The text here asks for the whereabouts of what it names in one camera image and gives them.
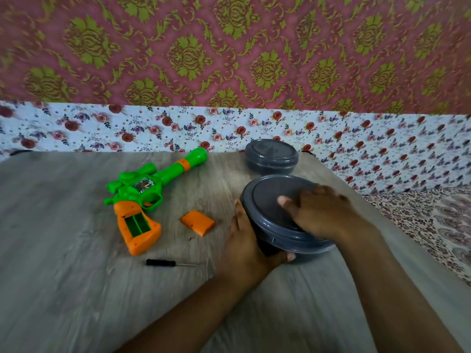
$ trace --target hand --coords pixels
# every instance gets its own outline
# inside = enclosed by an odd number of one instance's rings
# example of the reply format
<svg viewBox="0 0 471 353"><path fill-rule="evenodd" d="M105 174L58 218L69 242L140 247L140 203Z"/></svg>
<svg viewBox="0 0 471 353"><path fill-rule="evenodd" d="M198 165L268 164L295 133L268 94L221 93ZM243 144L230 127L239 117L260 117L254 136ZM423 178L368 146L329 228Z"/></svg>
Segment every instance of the hand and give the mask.
<svg viewBox="0 0 471 353"><path fill-rule="evenodd" d="M216 266L215 277L229 280L237 290L245 293L262 282L275 267L294 260L296 255L285 251L263 255L244 207L239 200L235 205L229 238Z"/></svg>
<svg viewBox="0 0 471 353"><path fill-rule="evenodd" d="M304 231L336 243L354 231L377 231L353 209L347 197L338 195L329 186L302 191L299 206L286 196L279 196L278 203Z"/></svg>

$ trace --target orange battery cover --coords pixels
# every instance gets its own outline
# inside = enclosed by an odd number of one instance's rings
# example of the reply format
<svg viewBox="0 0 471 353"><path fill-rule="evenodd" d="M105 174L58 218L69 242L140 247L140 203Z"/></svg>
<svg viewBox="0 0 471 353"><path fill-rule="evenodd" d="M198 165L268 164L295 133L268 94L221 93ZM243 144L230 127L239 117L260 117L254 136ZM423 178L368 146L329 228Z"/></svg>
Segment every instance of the orange battery cover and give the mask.
<svg viewBox="0 0 471 353"><path fill-rule="evenodd" d="M140 255L161 236L162 226L144 214L138 203L116 202L113 206L118 227L131 255Z"/></svg>
<svg viewBox="0 0 471 353"><path fill-rule="evenodd" d="M197 210L192 210L185 216L183 216L180 221L194 231L199 236L205 236L206 232L209 231L214 225L214 220L208 218L204 214L201 214Z"/></svg>

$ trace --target patterned fabric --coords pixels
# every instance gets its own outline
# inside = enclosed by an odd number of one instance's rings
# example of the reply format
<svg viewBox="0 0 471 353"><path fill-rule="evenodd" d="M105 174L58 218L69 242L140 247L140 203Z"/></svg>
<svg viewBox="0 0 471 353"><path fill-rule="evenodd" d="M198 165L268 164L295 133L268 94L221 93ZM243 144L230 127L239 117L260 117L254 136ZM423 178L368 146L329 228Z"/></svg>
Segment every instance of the patterned fabric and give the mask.
<svg viewBox="0 0 471 353"><path fill-rule="evenodd" d="M0 99L471 113L471 0L0 0Z"/></svg>
<svg viewBox="0 0 471 353"><path fill-rule="evenodd" d="M136 81L145 98L152 81ZM0 101L0 151L241 151L273 138L308 151L360 193L471 183L471 120L216 107Z"/></svg>
<svg viewBox="0 0 471 353"><path fill-rule="evenodd" d="M364 198L471 286L471 186Z"/></svg>

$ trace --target forearm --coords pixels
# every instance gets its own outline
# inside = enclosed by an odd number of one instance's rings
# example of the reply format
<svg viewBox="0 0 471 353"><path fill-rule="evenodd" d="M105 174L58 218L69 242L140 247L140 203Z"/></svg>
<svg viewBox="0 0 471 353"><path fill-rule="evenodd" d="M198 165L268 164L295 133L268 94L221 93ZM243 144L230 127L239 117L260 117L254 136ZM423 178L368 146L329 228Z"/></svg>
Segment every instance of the forearm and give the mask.
<svg viewBox="0 0 471 353"><path fill-rule="evenodd" d="M376 228L339 249L379 352L462 352Z"/></svg>
<svg viewBox="0 0 471 353"><path fill-rule="evenodd" d="M224 278L212 278L117 352L199 352L244 294Z"/></svg>

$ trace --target black container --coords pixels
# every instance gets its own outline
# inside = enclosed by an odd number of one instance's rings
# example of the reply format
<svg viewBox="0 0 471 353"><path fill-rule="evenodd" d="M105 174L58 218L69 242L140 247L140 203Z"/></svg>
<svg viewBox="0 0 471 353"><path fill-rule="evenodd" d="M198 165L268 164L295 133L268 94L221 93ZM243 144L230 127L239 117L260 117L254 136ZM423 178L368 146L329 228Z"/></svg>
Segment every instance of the black container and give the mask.
<svg viewBox="0 0 471 353"><path fill-rule="evenodd" d="M333 242L317 239L303 231L276 201L278 196L284 195L299 202L301 190L315 186L315 183L300 177L269 175L257 178L244 188L240 200L265 255L286 250L304 256L305 260L334 247Z"/></svg>
<svg viewBox="0 0 471 353"><path fill-rule="evenodd" d="M259 139L245 147L245 158L249 169L259 175L287 175L298 164L299 154L288 143Z"/></svg>

